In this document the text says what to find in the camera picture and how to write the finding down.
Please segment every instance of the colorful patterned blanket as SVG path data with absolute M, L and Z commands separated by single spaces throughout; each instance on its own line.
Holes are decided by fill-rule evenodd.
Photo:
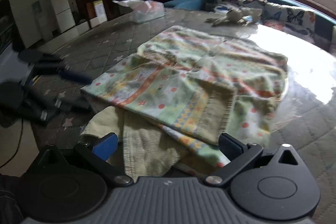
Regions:
M 252 42 L 173 26 L 82 90 L 146 117 L 213 167 L 223 132 L 265 145 L 287 58 Z

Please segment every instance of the plush bunny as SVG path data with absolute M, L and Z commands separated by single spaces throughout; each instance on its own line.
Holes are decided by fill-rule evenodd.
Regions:
M 206 22 L 212 23 L 213 26 L 216 26 L 226 21 L 234 23 L 243 22 L 247 24 L 248 23 L 255 24 L 260 20 L 260 16 L 262 13 L 263 10 L 257 8 L 248 8 L 248 7 L 232 8 L 229 9 L 228 11 L 216 13 L 218 17 L 210 17 L 206 20 Z

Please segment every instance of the ribbed black surface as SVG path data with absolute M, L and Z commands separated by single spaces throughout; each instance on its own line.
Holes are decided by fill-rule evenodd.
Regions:
M 27 219 L 23 224 L 38 222 Z M 114 190 L 95 213 L 72 223 L 85 224 L 257 224 L 243 214 L 221 189 L 196 178 L 140 178 L 129 188 Z M 297 224 L 312 224 L 305 219 Z

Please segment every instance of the white refrigerator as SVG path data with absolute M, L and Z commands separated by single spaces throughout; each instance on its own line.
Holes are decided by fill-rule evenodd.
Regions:
M 54 8 L 61 33 L 64 33 L 76 25 L 68 0 L 51 0 L 51 4 Z

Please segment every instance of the metal screw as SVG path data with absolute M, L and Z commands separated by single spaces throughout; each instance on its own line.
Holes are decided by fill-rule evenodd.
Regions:
M 57 99 L 55 102 L 55 107 L 59 108 L 61 106 L 62 101 Z
M 131 178 L 126 175 L 116 176 L 114 180 L 118 184 L 128 184 L 131 182 Z
M 47 115 L 48 115 L 48 113 L 45 110 L 43 110 L 42 113 L 41 113 L 41 120 L 45 121 L 47 119 Z
M 205 181 L 211 185 L 217 185 L 222 183 L 223 179 L 219 176 L 208 176 Z

